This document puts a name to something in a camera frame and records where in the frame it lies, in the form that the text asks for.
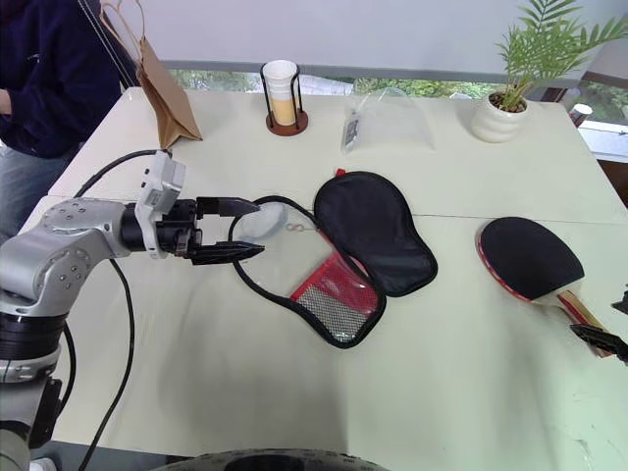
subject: potted plant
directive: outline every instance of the potted plant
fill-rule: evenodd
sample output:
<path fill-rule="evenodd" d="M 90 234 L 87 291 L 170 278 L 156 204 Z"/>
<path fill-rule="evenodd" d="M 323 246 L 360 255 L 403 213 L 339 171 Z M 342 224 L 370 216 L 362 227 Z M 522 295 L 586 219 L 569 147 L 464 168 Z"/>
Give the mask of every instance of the potted plant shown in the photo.
<path fill-rule="evenodd" d="M 573 14 L 576 0 L 529 0 L 519 7 L 523 26 L 511 26 L 499 43 L 505 62 L 504 91 L 486 96 L 471 124 L 473 133 L 488 142 L 516 136 L 530 114 L 524 95 L 536 87 L 565 76 L 588 59 L 587 52 L 601 44 L 628 36 L 626 20 L 611 19 L 591 32 Z"/>

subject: dark blue jacket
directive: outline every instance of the dark blue jacket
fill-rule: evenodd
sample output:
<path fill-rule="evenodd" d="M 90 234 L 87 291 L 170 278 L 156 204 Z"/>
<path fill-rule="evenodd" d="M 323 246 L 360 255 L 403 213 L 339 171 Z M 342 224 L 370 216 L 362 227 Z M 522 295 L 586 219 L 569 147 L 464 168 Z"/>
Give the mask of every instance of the dark blue jacket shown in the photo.
<path fill-rule="evenodd" d="M 0 0 L 0 139 L 38 157 L 85 141 L 120 96 L 118 73 L 77 0 Z"/>

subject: white wall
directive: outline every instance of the white wall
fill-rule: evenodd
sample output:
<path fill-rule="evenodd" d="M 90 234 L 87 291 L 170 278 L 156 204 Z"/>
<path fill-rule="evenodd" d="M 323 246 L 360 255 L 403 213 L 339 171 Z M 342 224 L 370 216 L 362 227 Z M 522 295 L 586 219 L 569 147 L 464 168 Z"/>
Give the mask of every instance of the white wall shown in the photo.
<path fill-rule="evenodd" d="M 502 74 L 495 43 L 524 0 L 143 0 L 146 35 L 164 61 L 263 63 Z M 602 23 L 626 0 L 580 0 Z M 139 31 L 132 0 L 123 8 Z M 575 74 L 578 78 L 583 71 Z"/>
<path fill-rule="evenodd" d="M 589 71 L 628 80 L 628 38 L 605 45 Z"/>

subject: wooden paddle handle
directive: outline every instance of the wooden paddle handle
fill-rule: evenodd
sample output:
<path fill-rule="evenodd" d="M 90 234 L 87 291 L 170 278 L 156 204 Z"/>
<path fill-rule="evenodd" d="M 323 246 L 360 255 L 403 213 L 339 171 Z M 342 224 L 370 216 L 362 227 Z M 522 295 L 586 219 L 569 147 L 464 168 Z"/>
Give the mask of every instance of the wooden paddle handle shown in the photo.
<path fill-rule="evenodd" d="M 602 325 L 602 323 L 596 319 L 587 306 L 585 306 L 582 301 L 569 289 L 559 293 L 557 295 L 558 300 L 562 304 L 563 309 L 567 312 L 569 319 L 571 319 L 576 324 L 585 324 L 588 326 L 594 326 L 599 329 L 602 329 L 605 332 L 608 332 L 606 328 Z M 607 352 L 606 350 L 601 350 L 599 348 L 595 348 L 591 346 L 591 350 L 599 357 L 605 358 L 610 356 L 612 353 Z"/>

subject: jeans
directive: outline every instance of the jeans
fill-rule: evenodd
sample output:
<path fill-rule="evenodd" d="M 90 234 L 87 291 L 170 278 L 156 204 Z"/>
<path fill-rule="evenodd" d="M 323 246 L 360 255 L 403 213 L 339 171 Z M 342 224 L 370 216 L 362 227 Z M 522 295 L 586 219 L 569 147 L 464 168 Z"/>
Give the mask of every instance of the jeans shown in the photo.
<path fill-rule="evenodd" d="M 42 159 L 0 147 L 0 245 L 15 236 L 79 148 L 61 157 Z"/>

